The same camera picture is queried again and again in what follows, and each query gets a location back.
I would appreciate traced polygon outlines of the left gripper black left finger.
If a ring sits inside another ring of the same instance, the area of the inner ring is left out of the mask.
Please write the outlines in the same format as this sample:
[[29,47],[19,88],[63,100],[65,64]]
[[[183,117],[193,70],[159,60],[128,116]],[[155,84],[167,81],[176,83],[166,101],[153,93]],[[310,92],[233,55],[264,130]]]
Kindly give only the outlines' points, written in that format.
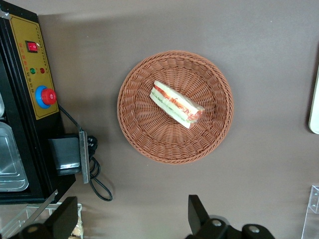
[[33,224],[21,232],[22,239],[67,239],[78,222],[77,197],[67,197],[42,224]]

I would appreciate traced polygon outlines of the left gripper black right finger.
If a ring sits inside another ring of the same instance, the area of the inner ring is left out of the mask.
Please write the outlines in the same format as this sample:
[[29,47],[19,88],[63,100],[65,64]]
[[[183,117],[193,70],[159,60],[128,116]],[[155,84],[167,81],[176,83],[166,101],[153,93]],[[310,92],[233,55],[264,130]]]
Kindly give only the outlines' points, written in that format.
[[241,232],[219,218],[210,218],[197,195],[188,196],[188,222],[192,234],[186,239],[240,239]]

